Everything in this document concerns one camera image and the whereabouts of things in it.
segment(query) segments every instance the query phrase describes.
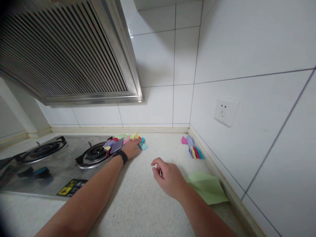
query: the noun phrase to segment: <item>wall socket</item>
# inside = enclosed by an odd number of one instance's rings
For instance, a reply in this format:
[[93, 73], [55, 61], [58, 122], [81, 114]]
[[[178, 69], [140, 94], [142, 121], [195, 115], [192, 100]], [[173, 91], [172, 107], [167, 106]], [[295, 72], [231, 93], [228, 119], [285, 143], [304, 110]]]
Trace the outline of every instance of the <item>wall socket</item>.
[[217, 100], [214, 119], [231, 127], [238, 109], [239, 100], [221, 98]]

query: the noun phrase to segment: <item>black watch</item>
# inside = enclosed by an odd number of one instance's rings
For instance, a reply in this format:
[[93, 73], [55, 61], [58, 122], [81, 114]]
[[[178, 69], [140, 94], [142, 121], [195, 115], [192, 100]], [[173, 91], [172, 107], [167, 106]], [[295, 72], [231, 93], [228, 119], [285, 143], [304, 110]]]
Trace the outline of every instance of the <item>black watch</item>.
[[125, 154], [124, 151], [122, 151], [122, 150], [117, 151], [113, 157], [116, 157], [117, 155], [120, 155], [122, 157], [123, 164], [125, 164], [127, 162], [128, 158], [127, 158], [127, 155]]

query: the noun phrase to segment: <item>hand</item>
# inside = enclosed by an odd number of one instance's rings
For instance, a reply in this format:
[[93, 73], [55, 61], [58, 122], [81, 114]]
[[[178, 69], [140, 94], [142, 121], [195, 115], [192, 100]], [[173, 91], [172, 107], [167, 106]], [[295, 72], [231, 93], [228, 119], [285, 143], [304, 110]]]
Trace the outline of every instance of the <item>hand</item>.
[[166, 194], [179, 201], [189, 186], [180, 170], [175, 164], [166, 163], [160, 157], [152, 161], [151, 165], [155, 164], [157, 167], [152, 168], [155, 180]]
[[140, 152], [140, 147], [138, 144], [141, 142], [141, 139], [129, 140], [122, 148], [122, 151], [126, 154], [128, 160], [133, 159]]

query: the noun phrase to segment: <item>stainless steel range hood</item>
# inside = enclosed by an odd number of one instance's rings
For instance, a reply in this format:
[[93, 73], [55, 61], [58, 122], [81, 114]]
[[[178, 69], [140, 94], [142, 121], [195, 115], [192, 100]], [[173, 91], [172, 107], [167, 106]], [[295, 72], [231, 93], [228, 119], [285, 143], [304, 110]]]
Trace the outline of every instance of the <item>stainless steel range hood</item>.
[[142, 102], [119, 0], [14, 1], [0, 71], [45, 105]]

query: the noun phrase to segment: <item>white speckled countertop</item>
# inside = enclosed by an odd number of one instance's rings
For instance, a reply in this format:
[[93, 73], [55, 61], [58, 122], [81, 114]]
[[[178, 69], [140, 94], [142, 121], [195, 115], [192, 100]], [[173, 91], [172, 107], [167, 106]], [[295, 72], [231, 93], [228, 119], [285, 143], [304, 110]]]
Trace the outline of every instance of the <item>white speckled countertop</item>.
[[[44, 142], [60, 133], [48, 134], [36, 141]], [[64, 133], [62, 135], [109, 135], [108, 133]], [[203, 160], [190, 158], [180, 133], [141, 133], [148, 149], [126, 163], [118, 177], [108, 204], [92, 229], [90, 236], [194, 236], [180, 204], [167, 196], [153, 178], [151, 162], [161, 157], [178, 165], [184, 176], [195, 171], [209, 173]], [[34, 145], [28, 139], [3, 149], [0, 159]], [[64, 201], [0, 194], [1, 213], [13, 236], [34, 236], [58, 211]], [[213, 205], [216, 213], [235, 231], [246, 236], [230, 210], [229, 203]]]

